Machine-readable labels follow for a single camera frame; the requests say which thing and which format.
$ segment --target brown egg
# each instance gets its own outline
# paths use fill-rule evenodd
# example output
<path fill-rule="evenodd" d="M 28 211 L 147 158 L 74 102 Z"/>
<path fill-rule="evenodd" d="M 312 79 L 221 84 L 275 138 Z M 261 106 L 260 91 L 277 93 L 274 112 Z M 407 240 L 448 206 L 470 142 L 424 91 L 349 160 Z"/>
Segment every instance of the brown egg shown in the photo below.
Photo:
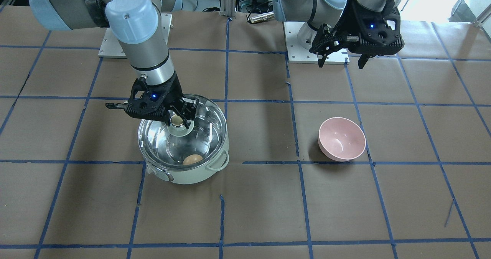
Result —
<path fill-rule="evenodd" d="M 174 114 L 172 117 L 170 117 L 170 123 L 178 127 L 184 124 L 184 120 L 177 116 L 177 114 Z"/>
<path fill-rule="evenodd" d="M 186 157 L 183 161 L 183 165 L 191 165 L 193 163 L 196 163 L 198 161 L 203 160 L 203 157 L 199 154 L 191 154 L 190 156 Z"/>

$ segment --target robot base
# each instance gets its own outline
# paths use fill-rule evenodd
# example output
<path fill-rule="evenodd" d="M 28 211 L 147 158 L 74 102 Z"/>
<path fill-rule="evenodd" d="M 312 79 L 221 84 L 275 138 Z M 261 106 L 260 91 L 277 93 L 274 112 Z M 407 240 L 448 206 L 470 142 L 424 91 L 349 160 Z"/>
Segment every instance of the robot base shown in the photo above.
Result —
<path fill-rule="evenodd" d="M 169 41 L 169 31 L 172 23 L 172 14 L 162 14 L 162 30 L 165 42 Z M 112 33 L 111 28 L 105 30 L 104 39 L 99 50 L 100 58 L 127 58 L 121 45 L 119 45 L 118 39 Z"/>
<path fill-rule="evenodd" d="M 317 56 L 302 47 L 297 39 L 297 34 L 305 22 L 284 22 L 285 42 L 288 50 L 288 61 L 290 63 L 315 63 Z M 345 64 L 349 63 L 348 51 L 341 49 L 332 53 L 326 59 L 326 64 Z"/>

